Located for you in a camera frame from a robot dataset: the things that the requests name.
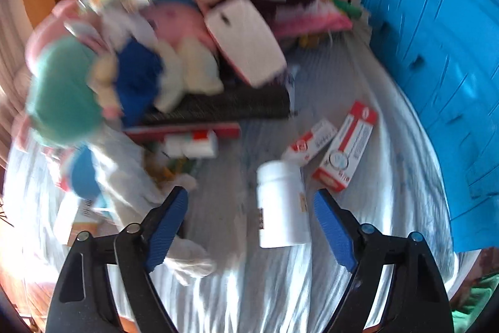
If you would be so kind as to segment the red white ointment box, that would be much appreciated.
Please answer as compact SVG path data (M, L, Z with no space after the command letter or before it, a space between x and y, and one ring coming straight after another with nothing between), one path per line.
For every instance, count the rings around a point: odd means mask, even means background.
M377 112L360 101L350 108L312 178L334 192L352 180L378 119Z

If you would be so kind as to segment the white medicine bottle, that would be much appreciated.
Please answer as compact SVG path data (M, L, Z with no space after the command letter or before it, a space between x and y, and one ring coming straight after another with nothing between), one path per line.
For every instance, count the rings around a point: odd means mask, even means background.
M292 247L310 242L310 221L301 169L273 160L257 172L259 241L262 248Z

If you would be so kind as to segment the white towel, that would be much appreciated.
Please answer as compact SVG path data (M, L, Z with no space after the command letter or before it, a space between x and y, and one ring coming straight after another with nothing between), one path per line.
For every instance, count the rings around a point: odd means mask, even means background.
M157 187L143 166L144 149L107 126L90 139L89 149L96 181L119 230L143 221L150 210L163 203L173 187L181 186L189 192L197 187L197 181L188 174L178 175L163 189ZM216 262L201 245L181 237L172 240L163 263L184 286L216 270Z

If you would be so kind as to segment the long red white box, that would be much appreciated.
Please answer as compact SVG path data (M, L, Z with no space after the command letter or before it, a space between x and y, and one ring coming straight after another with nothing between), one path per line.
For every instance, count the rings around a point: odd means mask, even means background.
M190 123L176 125L161 125L149 127L134 127L126 129L124 133L134 143L163 142L168 135L199 133L213 131L219 139L234 140L240 137L241 127L237 122L228 123Z

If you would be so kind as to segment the light blue bed sheet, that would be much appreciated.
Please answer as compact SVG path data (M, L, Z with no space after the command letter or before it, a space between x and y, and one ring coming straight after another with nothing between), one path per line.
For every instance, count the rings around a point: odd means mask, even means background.
M457 253L441 166L418 117L368 41L348 32L332 44L295 51L298 115L242 125L181 183L189 190L185 237L204 248L189 263L204 276L181 277L166 260L151 273L167 313L181 332L320 332L336 310L351 274L336 261L316 219L314 171L283 158L294 140L321 120L337 128L360 102L375 111L370 132L355 132L332 160L353 166L336 198L360 223L386 235L424 236L454 294L478 254Z

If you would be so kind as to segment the green-bodied pink pig plush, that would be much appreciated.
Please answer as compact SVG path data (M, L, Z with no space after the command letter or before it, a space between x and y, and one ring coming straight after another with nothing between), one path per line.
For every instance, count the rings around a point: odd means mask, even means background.
M101 107L87 79L99 55L112 49L101 15L79 0L58 2L34 28L25 49L32 74L25 121L37 141L71 146L101 127Z

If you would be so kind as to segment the white bear plush blue dress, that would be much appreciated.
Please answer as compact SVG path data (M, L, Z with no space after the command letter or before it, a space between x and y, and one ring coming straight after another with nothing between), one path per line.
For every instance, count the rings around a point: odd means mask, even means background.
M212 50L194 37L176 47L158 41L149 48L135 39L121 51L101 54L88 85L107 121L125 128L142 122L153 109L169 113L185 95L218 95L224 91Z

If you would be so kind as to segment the black keyboard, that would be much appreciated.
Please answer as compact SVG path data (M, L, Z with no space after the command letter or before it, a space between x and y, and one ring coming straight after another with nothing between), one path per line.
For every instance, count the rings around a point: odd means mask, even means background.
M141 125L283 119L291 112L289 93L283 85L265 85L259 89L239 86L218 95L186 95L173 111L168 113L157 109L149 111Z

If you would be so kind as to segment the blue plastic crate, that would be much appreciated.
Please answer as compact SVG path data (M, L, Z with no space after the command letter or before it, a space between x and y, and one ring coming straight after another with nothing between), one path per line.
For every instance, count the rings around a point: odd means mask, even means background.
M457 252L498 244L498 0L362 0L436 151Z

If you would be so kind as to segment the pink printed bag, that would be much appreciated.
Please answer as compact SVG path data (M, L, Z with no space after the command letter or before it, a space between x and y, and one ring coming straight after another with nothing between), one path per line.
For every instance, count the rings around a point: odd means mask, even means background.
M333 2L316 0L306 7L278 7L270 28L274 36L281 40L351 30L353 23Z

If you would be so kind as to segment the pink white large box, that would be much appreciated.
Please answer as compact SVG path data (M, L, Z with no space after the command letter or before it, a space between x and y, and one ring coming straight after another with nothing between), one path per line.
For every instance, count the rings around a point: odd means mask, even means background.
M282 74L286 58L270 27L250 0L228 0L205 15L218 49L247 85L260 88Z

